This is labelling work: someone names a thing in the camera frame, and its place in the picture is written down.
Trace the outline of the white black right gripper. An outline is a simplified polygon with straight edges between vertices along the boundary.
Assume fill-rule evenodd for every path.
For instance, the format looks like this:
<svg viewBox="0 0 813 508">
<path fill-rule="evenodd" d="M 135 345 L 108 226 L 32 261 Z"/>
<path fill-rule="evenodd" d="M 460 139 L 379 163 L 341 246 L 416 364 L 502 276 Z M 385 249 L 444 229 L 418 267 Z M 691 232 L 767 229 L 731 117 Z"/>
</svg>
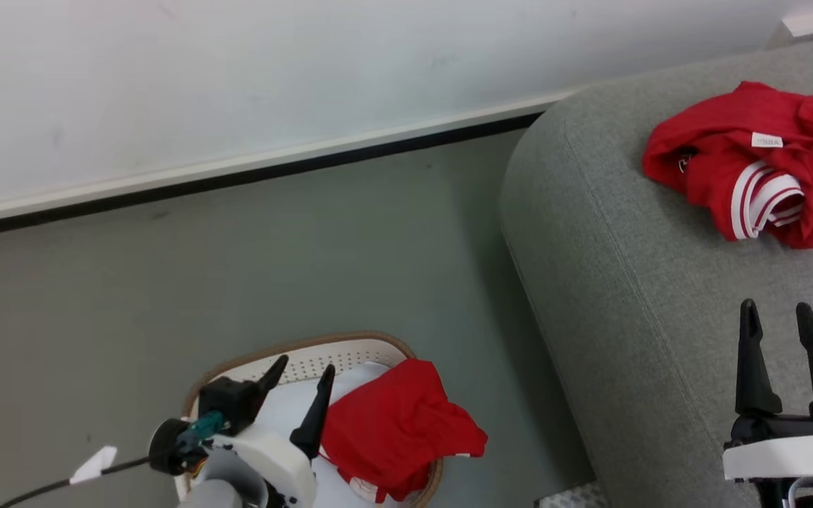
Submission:
<svg viewBox="0 0 813 508">
<path fill-rule="evenodd" d="M 761 341 L 764 328 L 754 300 L 741 303 L 735 412 L 731 437 L 723 447 L 723 475 L 728 481 L 813 478 L 813 310 L 796 306 L 800 343 L 807 354 L 812 401 L 810 417 L 777 415 L 780 397 L 771 388 Z"/>
</svg>

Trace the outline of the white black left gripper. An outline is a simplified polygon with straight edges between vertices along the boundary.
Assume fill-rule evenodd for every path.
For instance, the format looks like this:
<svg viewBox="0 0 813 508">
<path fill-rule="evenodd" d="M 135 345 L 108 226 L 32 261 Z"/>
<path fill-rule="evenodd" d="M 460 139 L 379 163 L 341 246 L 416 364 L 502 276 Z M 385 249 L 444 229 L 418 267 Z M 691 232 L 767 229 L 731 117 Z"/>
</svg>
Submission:
<svg viewBox="0 0 813 508">
<path fill-rule="evenodd" d="M 284 437 L 255 418 L 288 361 L 280 355 L 259 380 L 213 380 L 200 389 L 197 418 L 159 425 L 149 466 L 183 485 L 177 508 L 313 508 L 312 462 L 320 454 L 336 369 L 326 366 L 303 421 Z"/>
</svg>

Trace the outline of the red shirt with striped collar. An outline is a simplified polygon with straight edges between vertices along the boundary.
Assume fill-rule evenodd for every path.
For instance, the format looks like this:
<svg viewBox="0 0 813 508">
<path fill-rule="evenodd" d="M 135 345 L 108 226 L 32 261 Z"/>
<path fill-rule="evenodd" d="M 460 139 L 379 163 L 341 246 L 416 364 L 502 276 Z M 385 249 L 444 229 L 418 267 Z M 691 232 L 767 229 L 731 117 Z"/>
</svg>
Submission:
<svg viewBox="0 0 813 508">
<path fill-rule="evenodd" d="M 743 81 L 658 124 L 642 167 L 727 241 L 813 250 L 813 95 Z"/>
</svg>

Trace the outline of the white garment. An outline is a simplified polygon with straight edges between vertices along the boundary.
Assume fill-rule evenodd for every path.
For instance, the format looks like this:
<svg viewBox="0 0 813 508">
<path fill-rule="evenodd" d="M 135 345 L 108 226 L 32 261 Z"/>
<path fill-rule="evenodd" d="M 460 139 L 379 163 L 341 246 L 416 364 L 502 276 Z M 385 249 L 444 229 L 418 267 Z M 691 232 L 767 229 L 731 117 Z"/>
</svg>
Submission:
<svg viewBox="0 0 813 508">
<path fill-rule="evenodd" d="M 332 403 L 339 401 L 352 390 L 372 382 L 387 371 L 387 366 L 368 361 L 337 374 L 330 401 Z M 268 394 L 255 423 L 270 428 L 282 437 L 289 437 L 306 415 L 316 395 L 317 386 L 316 378 L 278 385 Z M 409 508 L 406 502 L 398 502 L 390 497 L 382 504 L 365 499 L 364 496 L 368 492 L 362 489 L 353 490 L 338 473 L 337 467 L 325 457 L 316 457 L 312 467 L 318 485 L 313 508 Z"/>
</svg>

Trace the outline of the red garment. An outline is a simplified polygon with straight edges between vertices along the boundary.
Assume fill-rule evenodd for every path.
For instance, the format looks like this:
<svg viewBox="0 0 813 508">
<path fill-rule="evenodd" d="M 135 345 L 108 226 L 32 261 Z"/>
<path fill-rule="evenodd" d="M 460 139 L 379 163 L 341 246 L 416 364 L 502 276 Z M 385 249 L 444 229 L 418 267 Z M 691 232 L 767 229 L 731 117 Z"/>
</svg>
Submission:
<svg viewBox="0 0 813 508">
<path fill-rule="evenodd" d="M 330 404 L 320 455 L 363 499 L 403 502 L 449 456 L 482 457 L 487 434 L 449 401 L 430 361 L 406 359 Z"/>
</svg>

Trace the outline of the grey fabric sofa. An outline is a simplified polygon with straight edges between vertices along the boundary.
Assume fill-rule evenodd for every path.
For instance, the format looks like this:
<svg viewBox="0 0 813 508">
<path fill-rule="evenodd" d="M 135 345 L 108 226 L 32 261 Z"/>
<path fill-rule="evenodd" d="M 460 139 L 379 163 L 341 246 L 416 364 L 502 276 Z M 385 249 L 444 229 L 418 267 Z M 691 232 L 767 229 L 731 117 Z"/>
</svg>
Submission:
<svg viewBox="0 0 813 508">
<path fill-rule="evenodd" d="M 813 94 L 813 42 L 578 92 L 520 138 L 501 187 L 507 247 L 612 508 L 758 508 L 721 459 L 746 298 L 784 411 L 807 412 L 795 308 L 813 308 L 813 250 L 730 243 L 642 171 L 659 122 L 744 80 Z"/>
</svg>

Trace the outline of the cream plastic laundry basket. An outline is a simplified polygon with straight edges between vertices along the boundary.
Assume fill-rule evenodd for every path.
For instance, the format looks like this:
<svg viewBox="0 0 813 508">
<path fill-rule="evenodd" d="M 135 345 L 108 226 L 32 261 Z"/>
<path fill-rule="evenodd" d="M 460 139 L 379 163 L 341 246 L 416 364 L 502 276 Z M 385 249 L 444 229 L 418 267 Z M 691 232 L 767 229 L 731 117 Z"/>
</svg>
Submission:
<svg viewBox="0 0 813 508">
<path fill-rule="evenodd" d="M 208 370 L 188 393 L 181 415 L 188 421 L 199 415 L 199 393 L 207 383 L 222 377 L 237 382 L 259 380 L 283 354 L 289 356 L 289 361 L 280 384 L 319 379 L 329 363 L 335 366 L 336 373 L 342 373 L 366 361 L 393 368 L 416 356 L 403 341 L 374 331 L 331 334 L 277 345 L 224 361 Z M 238 437 L 216 436 L 215 443 L 229 445 L 229 453 L 245 461 L 249 469 L 262 476 L 266 485 L 273 485 L 281 494 L 296 498 L 296 508 L 313 507 L 318 485 L 312 466 L 289 437 L 256 423 Z"/>
</svg>

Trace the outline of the white baseboard with black strip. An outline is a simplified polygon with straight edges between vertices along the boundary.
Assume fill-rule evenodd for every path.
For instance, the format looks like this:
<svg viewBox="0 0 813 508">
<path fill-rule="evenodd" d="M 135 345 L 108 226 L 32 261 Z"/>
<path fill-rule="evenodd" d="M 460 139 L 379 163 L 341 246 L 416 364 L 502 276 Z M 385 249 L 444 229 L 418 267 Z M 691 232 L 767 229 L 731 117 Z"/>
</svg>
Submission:
<svg viewBox="0 0 813 508">
<path fill-rule="evenodd" d="M 577 90 L 561 90 L 448 118 L 373 130 L 325 142 L 278 149 L 177 169 L 152 171 L 0 202 L 0 234 L 159 200 L 296 176 L 339 165 L 460 143 L 528 128 L 556 102 Z"/>
</svg>

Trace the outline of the white patterned floor mat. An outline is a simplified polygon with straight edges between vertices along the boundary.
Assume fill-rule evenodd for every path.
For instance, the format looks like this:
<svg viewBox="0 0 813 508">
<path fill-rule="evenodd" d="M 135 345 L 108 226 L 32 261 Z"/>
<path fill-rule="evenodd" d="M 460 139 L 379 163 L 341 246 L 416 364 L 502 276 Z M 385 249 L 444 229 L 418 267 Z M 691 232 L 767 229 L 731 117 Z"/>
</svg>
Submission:
<svg viewBox="0 0 813 508">
<path fill-rule="evenodd" d="M 591 481 L 536 500 L 533 508 L 610 508 L 599 483 Z"/>
</svg>

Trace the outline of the white box with grey side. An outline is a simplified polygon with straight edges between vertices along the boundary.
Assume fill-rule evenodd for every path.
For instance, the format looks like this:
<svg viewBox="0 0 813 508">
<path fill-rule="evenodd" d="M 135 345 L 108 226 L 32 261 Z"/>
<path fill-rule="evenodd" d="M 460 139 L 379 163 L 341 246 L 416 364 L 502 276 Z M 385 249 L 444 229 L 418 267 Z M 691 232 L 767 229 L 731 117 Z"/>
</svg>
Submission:
<svg viewBox="0 0 813 508">
<path fill-rule="evenodd" d="M 813 12 L 794 14 L 780 21 L 770 39 L 765 43 L 764 49 L 790 47 L 797 43 L 811 41 L 813 41 Z"/>
</svg>

